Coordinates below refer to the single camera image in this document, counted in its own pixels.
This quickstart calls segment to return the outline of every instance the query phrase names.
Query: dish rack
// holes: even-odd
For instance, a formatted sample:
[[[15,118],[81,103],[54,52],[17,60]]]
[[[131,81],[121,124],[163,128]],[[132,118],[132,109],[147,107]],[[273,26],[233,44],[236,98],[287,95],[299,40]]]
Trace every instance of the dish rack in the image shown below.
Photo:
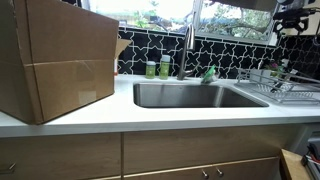
[[[318,80],[281,72],[276,72],[281,78],[266,77],[241,68],[238,69],[238,73],[236,86],[253,90],[279,103],[320,104]]]

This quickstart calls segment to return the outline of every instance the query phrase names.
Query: kitchen faucet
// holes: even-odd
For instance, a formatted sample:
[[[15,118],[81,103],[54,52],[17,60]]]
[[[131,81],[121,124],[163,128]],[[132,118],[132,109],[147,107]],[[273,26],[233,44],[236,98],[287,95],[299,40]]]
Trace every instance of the kitchen faucet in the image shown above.
[[[194,27],[193,24],[190,23],[187,27],[187,32],[185,35],[185,40],[184,40],[184,46],[183,46],[183,51],[182,51],[182,58],[181,58],[181,63],[180,63],[180,70],[178,74],[178,80],[182,81],[186,76],[191,75],[194,70],[198,67],[198,65],[193,69],[193,70],[185,70],[185,61],[186,61],[186,55],[188,51],[193,51],[195,48],[195,32],[194,32]]]

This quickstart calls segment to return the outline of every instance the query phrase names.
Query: kitchen sink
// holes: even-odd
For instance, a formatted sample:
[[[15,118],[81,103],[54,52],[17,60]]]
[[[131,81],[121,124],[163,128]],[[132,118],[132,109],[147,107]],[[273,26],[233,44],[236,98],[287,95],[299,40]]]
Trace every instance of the kitchen sink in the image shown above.
[[[134,103],[144,108],[242,108],[268,104],[219,85],[139,83],[133,87]]]

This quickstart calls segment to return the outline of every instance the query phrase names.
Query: kitchen counter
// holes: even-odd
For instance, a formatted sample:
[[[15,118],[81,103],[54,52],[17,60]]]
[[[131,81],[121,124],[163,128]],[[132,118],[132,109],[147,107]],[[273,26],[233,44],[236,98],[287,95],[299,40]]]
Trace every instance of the kitchen counter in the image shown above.
[[[56,118],[44,125],[26,125],[0,112],[0,137],[86,134],[165,129],[248,126],[289,123],[320,123],[320,106],[281,105],[254,92],[245,92],[236,80],[218,80],[212,85],[233,86],[268,103],[264,108],[174,108],[147,109],[133,102],[133,84],[161,82],[200,84],[199,78],[177,81],[148,80],[144,76],[119,75],[115,94]]]

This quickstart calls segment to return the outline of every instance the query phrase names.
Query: green bottle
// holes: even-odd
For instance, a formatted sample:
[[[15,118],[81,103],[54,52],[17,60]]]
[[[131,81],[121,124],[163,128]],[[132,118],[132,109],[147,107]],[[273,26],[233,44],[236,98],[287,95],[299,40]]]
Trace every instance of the green bottle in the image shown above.
[[[156,73],[156,63],[154,61],[148,61],[146,66],[146,78],[153,79]]]
[[[160,79],[162,80],[168,79],[169,67],[170,67],[170,56],[162,55],[161,65],[160,65]]]

